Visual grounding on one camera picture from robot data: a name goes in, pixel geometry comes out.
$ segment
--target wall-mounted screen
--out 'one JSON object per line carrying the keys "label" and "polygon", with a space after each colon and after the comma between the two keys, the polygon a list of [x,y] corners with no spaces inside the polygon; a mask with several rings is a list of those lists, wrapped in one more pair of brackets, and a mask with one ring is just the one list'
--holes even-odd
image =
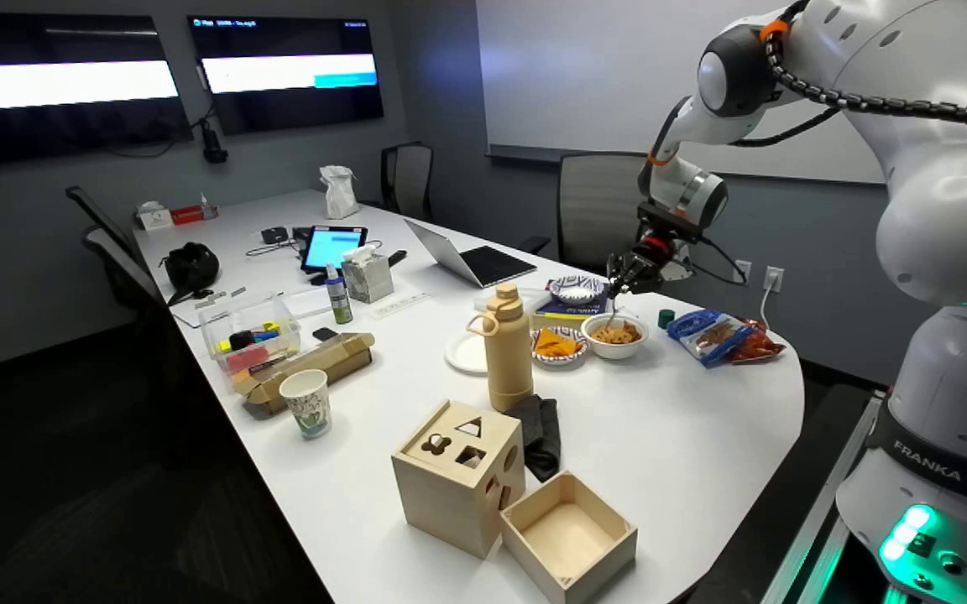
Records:
{"label": "wall-mounted screen", "polygon": [[187,138],[150,16],[0,14],[0,161]]}
{"label": "wall-mounted screen", "polygon": [[384,116],[370,19],[187,16],[224,133]]}

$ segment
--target wooden block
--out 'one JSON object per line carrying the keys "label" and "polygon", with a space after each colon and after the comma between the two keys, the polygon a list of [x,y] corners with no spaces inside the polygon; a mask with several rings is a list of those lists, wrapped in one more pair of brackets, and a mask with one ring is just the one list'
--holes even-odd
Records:
{"label": "wooden block", "polygon": [[486,556],[501,536],[501,511],[525,495],[522,441],[522,418],[445,404],[392,452],[407,522]]}
{"label": "wooden block", "polygon": [[574,474],[556,474],[501,517],[507,550],[551,604],[591,600],[634,562],[638,526]]}
{"label": "wooden block", "polygon": [[314,354],[274,364],[273,369],[254,377],[254,386],[246,396],[246,411],[252,415],[282,414],[286,411],[286,399],[278,396],[282,379],[289,379],[299,369],[324,369],[328,383],[338,383],[344,377],[372,364],[372,342],[376,340],[370,332],[344,332]]}

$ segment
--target tablet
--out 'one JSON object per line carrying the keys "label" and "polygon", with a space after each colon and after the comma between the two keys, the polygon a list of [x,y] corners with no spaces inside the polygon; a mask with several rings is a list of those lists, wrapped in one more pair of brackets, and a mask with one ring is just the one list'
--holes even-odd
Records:
{"label": "tablet", "polygon": [[344,269],[344,257],[367,241],[370,229],[361,225],[317,225],[302,247],[302,271]]}

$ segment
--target plate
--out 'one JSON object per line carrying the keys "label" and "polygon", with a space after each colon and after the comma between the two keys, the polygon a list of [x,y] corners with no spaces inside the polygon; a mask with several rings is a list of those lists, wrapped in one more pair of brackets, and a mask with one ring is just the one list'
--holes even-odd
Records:
{"label": "plate", "polygon": [[606,282],[583,280],[583,276],[564,276],[564,280],[551,280],[548,291],[560,300],[564,307],[591,307],[606,291]]}
{"label": "plate", "polygon": [[485,336],[468,332],[447,350],[447,364],[468,377],[486,377]]}
{"label": "plate", "polygon": [[[574,342],[577,342],[577,354],[572,354],[572,355],[540,355],[540,354],[537,354],[540,332],[554,332],[554,336],[560,336],[560,340],[574,340]],[[582,364],[583,355],[587,355],[587,340],[583,340],[577,329],[543,327],[543,329],[537,329],[537,332],[530,336],[530,360],[535,360],[537,365],[551,365],[551,369],[556,369],[556,365],[574,365],[574,364]]]}

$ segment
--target whiteboard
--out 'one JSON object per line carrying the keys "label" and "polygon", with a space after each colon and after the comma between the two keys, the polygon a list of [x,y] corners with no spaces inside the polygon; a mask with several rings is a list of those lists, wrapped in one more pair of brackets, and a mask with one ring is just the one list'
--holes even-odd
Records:
{"label": "whiteboard", "polygon": [[[710,40],[778,0],[477,0],[486,144],[497,150],[647,150],[666,113],[694,91]],[[778,133],[822,108],[772,111],[748,138]],[[722,176],[882,181],[835,113],[776,148],[685,144]]]}

